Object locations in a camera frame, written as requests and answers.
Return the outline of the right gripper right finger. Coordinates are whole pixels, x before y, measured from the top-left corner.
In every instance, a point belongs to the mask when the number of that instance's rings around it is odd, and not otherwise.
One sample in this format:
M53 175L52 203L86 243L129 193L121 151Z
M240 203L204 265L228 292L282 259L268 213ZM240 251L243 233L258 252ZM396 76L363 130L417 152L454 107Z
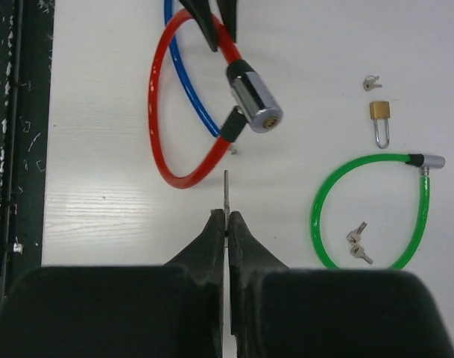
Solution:
M289 268L236 211L228 236L239 357L454 357L434 298L417 276Z

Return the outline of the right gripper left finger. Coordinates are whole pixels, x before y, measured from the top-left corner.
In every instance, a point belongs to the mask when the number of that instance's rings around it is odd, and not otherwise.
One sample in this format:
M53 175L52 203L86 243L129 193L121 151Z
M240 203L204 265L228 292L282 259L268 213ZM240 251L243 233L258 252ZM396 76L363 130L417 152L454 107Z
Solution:
M42 267L0 313L0 357L220 357L224 212L161 266Z

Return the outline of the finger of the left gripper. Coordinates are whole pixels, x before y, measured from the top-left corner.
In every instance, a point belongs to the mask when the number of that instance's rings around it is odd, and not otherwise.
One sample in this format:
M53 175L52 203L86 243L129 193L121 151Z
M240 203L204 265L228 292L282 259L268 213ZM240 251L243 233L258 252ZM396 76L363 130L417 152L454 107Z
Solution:
M218 50L218 35L213 22L209 0L180 0L180 3L197 22L211 51Z
M231 39L237 41L238 0L217 0L221 19Z

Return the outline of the blue cable lock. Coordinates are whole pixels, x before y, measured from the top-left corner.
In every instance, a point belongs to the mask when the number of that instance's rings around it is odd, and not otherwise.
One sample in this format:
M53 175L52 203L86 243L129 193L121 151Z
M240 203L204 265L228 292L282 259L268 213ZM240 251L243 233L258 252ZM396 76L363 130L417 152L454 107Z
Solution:
M176 37L173 37L173 39L171 40L169 44L169 51L177 73L177 77L183 87L185 94L187 95L191 105L195 109L195 112L197 113L199 119L203 122L206 129L214 138L216 138L220 134L220 128L211 118L210 114L208 113L207 109L205 108L195 91L195 88L183 64Z

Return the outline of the red cable lock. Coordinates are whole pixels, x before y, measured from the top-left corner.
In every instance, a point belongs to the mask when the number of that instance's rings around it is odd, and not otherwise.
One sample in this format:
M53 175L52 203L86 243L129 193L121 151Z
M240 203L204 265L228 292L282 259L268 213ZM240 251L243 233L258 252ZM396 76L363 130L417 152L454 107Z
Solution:
M173 4L173 1L164 2L165 29L160 37L151 66L148 85L148 128L152 154L160 175L170 186L187 189L200 183L215 168L226 152L232 148L232 144L245 125L249 125L252 131L258 134L267 133L281 122L283 110L258 72L242 58L234 39L228 33L227 26L222 24L216 16L212 16L214 34L218 36L219 48L227 62L227 80L236 100L236 106L227 116L224 124L221 127L217 126L195 92L175 37L180 26L193 16L185 8L174 12ZM190 104L205 128L215 138L215 143L198 167L182 177L176 176L169 169L160 140L158 113L160 75L167 51L170 52L177 77Z

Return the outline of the green lock keys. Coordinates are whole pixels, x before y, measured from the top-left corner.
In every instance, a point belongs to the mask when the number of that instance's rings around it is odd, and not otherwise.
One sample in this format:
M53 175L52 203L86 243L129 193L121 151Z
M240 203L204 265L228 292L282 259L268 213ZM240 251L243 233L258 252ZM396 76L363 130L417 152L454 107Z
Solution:
M362 231L367 225L366 222L362 222L355 230L348 233L346 239L350 243L350 254L355 258L362 259L367 264L372 265L373 260L365 253L364 248L360 245Z

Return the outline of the red lock keys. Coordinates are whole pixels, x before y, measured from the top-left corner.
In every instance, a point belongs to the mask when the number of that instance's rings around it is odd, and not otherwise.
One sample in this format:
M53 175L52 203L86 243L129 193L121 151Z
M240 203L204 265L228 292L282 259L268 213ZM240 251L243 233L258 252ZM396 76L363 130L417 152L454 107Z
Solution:
M229 247L230 186L229 172L224 170L224 248Z

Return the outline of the padlock keys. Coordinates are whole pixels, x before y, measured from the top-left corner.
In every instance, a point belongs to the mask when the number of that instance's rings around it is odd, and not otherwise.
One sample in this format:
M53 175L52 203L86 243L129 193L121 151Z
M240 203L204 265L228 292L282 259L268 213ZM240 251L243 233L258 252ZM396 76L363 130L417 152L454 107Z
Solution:
M380 76L374 76L374 75L367 76L362 82L363 89L366 92L369 92L371 90L381 88L382 84L379 83L379 79L380 79Z

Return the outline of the brass padlock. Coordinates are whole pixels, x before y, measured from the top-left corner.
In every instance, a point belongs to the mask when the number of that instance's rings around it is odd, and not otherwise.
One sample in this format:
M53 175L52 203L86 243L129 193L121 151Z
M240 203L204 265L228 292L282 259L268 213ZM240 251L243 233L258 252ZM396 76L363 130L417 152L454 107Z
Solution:
M376 145L386 149L390 144L390 129L388 120L391 117L390 103L388 101L372 101L369 104L370 118L373 122ZM379 130L380 122L384 127L384 137L381 137Z

